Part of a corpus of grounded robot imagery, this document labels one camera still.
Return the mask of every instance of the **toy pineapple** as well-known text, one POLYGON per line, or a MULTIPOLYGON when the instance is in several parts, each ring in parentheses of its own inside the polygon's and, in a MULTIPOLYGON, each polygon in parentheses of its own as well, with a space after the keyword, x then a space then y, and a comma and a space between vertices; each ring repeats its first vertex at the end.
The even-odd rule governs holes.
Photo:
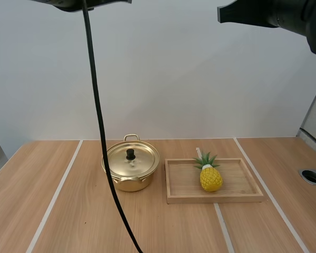
POLYGON ((217 191, 222 186, 222 177, 215 169, 219 165, 213 164, 216 155, 210 158, 210 153, 202 153, 201 159, 194 158, 200 166, 195 166, 202 169, 200 173, 200 183, 205 191, 217 191))

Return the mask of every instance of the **pineapple leaves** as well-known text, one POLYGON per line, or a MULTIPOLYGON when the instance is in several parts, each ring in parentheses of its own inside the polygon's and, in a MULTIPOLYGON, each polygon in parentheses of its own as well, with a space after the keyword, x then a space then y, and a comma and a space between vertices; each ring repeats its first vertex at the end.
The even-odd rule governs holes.
POLYGON ((196 163, 202 165, 202 160, 200 160, 199 158, 193 158, 195 160, 196 163))
POLYGON ((212 165, 212 163, 214 162, 215 158, 217 155, 213 156, 210 160, 209 160, 209 164, 212 165))
POLYGON ((217 155, 214 155, 213 157, 210 157, 210 152, 208 153, 204 153, 204 152, 201 152, 201 158, 194 158, 195 162, 200 164, 200 166, 195 166, 199 169, 202 169, 202 166, 206 165, 206 164, 209 164, 211 165, 213 168, 215 167, 218 167, 219 165, 218 164, 213 164, 215 158, 217 155))
POLYGON ((202 159, 203 165, 209 164, 210 152, 208 152, 207 154, 201 153, 201 159, 202 159))

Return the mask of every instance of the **pot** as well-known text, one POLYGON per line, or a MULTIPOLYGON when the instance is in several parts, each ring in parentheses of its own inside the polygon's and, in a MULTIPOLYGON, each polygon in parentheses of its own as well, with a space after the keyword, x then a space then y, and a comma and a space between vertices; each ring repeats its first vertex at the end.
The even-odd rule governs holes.
MULTIPOLYGON (((137 134, 128 134, 123 142, 109 148, 107 157, 115 188, 122 191, 140 191, 147 187, 159 164, 157 149, 141 141, 137 134)), ((103 158, 102 168, 105 172, 103 158)))

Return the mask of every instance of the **wooden table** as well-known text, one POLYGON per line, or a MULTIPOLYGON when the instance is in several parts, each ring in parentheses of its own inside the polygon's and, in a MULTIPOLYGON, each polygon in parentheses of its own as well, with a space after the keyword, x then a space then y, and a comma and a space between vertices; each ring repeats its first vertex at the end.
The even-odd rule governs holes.
MULTIPOLYGON (((144 252, 316 252, 316 186, 297 173, 316 169, 316 153, 301 139, 148 142, 161 155, 152 184, 118 192, 144 252), (163 160, 197 147, 243 158, 266 200, 167 205, 163 160)), ((99 141, 22 146, 0 171, 0 252, 136 252, 100 163, 99 141)))

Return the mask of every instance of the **tray rim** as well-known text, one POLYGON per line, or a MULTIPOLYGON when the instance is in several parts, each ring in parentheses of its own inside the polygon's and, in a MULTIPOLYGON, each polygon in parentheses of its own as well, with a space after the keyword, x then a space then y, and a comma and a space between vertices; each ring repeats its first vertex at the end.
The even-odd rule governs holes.
POLYGON ((187 198, 200 198, 200 199, 208 199, 208 198, 227 198, 227 197, 255 197, 257 199, 260 199, 262 201, 264 199, 264 194, 262 193, 259 185, 257 184, 256 180, 254 179, 252 173, 250 172, 249 168, 247 167, 246 163, 242 158, 217 158, 216 161, 225 160, 225 161, 236 161, 242 163, 242 168, 244 173, 246 173, 246 176, 248 176, 248 180, 251 183, 252 187, 255 189, 256 193, 247 193, 247 194, 241 194, 241 193, 234 193, 234 194, 222 194, 218 196, 214 195, 208 195, 208 194, 199 194, 199 195, 171 195, 171 189, 170 189, 170 177, 169 177, 169 162, 173 161, 194 161, 192 158, 170 158, 165 159, 165 178, 166 178, 166 189, 167 189, 167 195, 166 200, 167 203, 173 203, 169 202, 169 199, 187 199, 187 198))

